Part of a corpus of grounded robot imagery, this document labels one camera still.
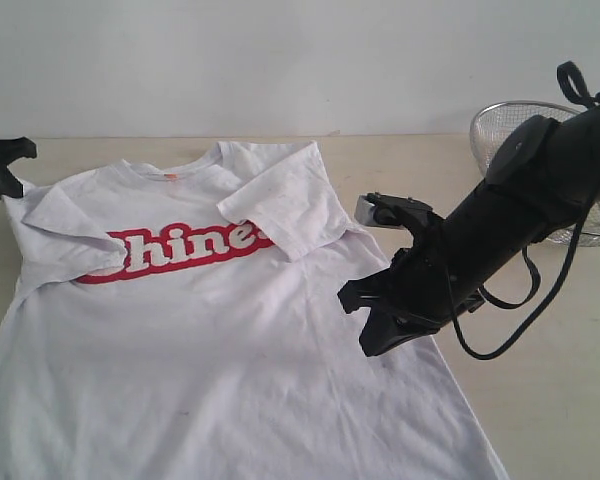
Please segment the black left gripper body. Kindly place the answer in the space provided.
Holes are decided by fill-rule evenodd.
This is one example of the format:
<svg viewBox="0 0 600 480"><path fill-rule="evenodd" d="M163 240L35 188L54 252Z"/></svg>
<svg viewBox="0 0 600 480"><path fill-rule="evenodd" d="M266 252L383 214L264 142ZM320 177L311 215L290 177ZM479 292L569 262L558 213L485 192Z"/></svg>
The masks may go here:
<svg viewBox="0 0 600 480"><path fill-rule="evenodd" d="M37 146L26 137L0 139L0 171L21 158L36 158Z"/></svg>

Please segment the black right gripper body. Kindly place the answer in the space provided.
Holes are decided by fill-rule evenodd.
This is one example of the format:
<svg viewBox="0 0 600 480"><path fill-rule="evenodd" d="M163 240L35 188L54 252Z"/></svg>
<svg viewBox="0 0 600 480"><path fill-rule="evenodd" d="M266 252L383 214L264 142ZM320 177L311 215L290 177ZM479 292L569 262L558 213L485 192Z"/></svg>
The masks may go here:
<svg viewBox="0 0 600 480"><path fill-rule="evenodd" d="M373 307L402 322L438 325L485 303L484 236L476 229L439 229L397 252L388 268L349 280L338 292L347 313Z"/></svg>

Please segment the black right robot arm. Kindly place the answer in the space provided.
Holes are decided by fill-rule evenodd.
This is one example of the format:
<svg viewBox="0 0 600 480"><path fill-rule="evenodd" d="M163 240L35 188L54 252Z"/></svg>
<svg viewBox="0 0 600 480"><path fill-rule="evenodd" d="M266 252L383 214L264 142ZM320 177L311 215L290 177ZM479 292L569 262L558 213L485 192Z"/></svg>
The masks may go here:
<svg viewBox="0 0 600 480"><path fill-rule="evenodd" d="M553 232L580 231L598 201L600 93L569 120L524 121L447 216L411 198L362 195L356 216L364 225L406 229L413 238L386 269L339 291L346 312L369 309L359 337L363 352L382 355L494 303L485 287L490 277Z"/></svg>

